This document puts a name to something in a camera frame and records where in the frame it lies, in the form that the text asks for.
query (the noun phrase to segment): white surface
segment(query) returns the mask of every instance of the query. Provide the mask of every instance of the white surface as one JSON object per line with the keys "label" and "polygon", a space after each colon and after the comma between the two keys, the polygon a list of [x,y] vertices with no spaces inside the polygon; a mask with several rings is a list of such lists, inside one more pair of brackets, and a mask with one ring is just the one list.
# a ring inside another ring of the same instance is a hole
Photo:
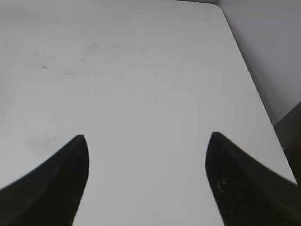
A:
{"label": "white surface", "polygon": [[301,1],[220,0],[273,124],[301,101]]}
{"label": "white surface", "polygon": [[204,164],[213,131],[294,181],[217,6],[1,4],[0,186],[84,134],[75,226],[221,226]]}

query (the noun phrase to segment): stain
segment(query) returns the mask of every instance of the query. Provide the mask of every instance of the stain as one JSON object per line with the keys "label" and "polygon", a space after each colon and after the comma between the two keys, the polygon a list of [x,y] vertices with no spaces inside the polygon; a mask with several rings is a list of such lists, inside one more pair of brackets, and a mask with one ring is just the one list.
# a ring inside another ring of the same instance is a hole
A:
{"label": "stain", "polygon": [[45,70],[48,70],[51,68],[51,66],[54,64],[55,58],[46,53],[33,53],[32,59],[31,59],[31,65],[36,66]]}
{"label": "stain", "polygon": [[59,136],[40,136],[26,140],[24,146],[31,150],[36,156],[54,153],[61,148]]}

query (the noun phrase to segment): black object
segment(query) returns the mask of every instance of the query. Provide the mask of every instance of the black object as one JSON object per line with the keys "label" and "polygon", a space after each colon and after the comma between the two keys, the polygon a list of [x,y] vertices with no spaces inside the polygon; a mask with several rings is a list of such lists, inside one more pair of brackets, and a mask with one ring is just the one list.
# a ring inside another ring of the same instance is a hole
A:
{"label": "black object", "polygon": [[211,136],[206,172],[226,226],[301,226],[298,186],[260,164],[221,133]]}
{"label": "black object", "polygon": [[56,154],[0,190],[0,226],[71,226],[85,190],[88,148],[77,135]]}

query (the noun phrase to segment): white table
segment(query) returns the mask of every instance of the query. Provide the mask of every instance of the white table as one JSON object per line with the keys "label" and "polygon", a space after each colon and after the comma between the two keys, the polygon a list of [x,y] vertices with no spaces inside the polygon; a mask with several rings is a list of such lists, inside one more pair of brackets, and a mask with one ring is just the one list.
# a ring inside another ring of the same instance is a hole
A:
{"label": "white table", "polygon": [[213,131],[294,181],[217,6],[2,0],[0,33],[0,187],[84,134],[75,226],[223,225]]}

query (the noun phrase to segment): gray wall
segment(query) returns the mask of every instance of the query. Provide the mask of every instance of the gray wall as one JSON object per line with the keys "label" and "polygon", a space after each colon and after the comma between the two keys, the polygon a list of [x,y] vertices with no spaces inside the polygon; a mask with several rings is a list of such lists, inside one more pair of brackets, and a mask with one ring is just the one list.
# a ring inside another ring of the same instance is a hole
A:
{"label": "gray wall", "polygon": [[276,124],[301,101],[301,0],[220,0]]}

